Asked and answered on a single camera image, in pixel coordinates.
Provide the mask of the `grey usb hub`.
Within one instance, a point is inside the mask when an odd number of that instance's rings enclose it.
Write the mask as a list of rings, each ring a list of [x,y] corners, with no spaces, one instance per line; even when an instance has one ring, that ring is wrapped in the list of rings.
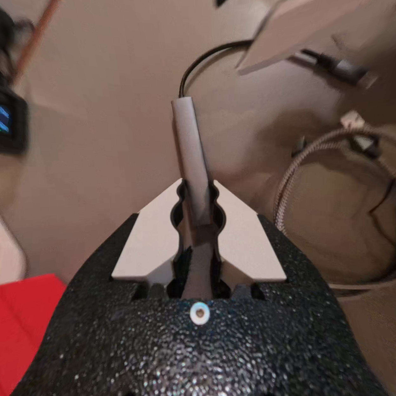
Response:
[[[181,174],[186,182],[187,240],[192,256],[185,299],[213,299],[211,261],[215,249],[215,225],[210,178],[191,97],[172,101]]]

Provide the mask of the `orange rod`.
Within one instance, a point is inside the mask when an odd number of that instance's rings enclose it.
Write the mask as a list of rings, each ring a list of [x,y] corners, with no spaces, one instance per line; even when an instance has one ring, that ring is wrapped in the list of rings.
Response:
[[[35,25],[31,37],[27,41],[27,44],[23,47],[21,55],[16,62],[15,71],[11,79],[13,85],[15,85],[18,80],[20,80],[26,71],[27,66],[29,65],[34,53],[38,49],[43,39],[47,27],[56,14],[61,3],[61,0],[50,0],[47,2],[41,17]]]

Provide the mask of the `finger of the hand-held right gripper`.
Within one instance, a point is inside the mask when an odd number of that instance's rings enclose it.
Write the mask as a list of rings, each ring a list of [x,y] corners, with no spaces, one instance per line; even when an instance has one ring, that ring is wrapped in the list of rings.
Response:
[[[280,1],[262,20],[237,70],[245,75],[303,49],[355,55],[395,22],[395,1]]]

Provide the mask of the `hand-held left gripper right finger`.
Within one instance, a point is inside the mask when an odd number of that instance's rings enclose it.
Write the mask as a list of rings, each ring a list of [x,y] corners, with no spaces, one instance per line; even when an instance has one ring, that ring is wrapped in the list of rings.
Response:
[[[209,184],[214,298],[230,298],[238,285],[283,283],[285,271],[256,211],[218,181]]]

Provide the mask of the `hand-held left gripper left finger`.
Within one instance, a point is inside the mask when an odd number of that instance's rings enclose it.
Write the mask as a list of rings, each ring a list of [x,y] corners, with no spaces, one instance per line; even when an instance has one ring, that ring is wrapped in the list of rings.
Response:
[[[190,247],[179,229],[186,182],[179,179],[148,203],[136,221],[112,271],[112,278],[148,286],[159,284],[181,298],[190,268]]]

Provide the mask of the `black twist tie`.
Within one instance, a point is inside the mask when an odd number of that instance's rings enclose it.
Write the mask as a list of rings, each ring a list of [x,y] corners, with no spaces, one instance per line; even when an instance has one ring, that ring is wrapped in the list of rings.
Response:
[[[395,247],[395,241],[390,238],[389,235],[384,231],[382,228],[377,216],[375,215],[375,212],[388,200],[388,198],[391,196],[393,188],[395,186],[395,179],[391,179],[387,185],[387,188],[381,197],[381,199],[367,212],[367,215],[370,217],[371,222],[377,233],[384,238],[391,246]]]

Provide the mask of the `red sheet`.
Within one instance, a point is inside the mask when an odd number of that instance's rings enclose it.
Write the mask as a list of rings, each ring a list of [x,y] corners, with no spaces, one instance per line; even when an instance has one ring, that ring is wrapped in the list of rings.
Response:
[[[66,289],[47,274],[0,286],[0,394],[10,395],[32,363]]]

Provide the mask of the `white rounded object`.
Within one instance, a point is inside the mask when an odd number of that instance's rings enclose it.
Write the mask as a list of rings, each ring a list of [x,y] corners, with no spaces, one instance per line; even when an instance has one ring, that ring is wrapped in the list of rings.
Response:
[[[22,248],[0,217],[0,284],[24,279],[26,270],[26,258]]]

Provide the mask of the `black device with blue screen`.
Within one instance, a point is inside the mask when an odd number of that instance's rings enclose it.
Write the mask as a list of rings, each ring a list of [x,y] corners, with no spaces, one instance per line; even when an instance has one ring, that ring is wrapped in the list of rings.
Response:
[[[10,90],[0,92],[0,153],[21,155],[28,146],[27,102]]]

